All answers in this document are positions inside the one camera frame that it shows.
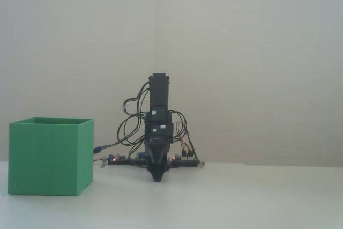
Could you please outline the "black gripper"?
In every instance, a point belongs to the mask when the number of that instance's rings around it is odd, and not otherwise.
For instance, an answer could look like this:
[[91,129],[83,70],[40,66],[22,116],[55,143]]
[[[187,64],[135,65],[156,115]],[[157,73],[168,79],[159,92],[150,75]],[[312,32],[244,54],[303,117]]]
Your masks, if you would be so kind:
[[[170,148],[170,142],[170,138],[164,135],[152,135],[145,142],[147,170],[155,182],[160,182],[165,172],[169,170],[167,149]],[[157,163],[151,149],[160,149],[159,163]]]

